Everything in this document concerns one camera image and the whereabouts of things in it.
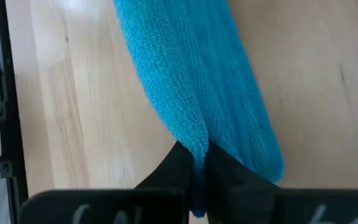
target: towel fold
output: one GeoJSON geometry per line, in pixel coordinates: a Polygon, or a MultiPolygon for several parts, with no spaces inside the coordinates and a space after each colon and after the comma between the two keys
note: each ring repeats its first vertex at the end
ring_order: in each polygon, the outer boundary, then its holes
{"type": "Polygon", "coordinates": [[[146,96],[194,156],[192,211],[205,212],[208,139],[276,182],[280,149],[225,0],[114,0],[146,96]]]}

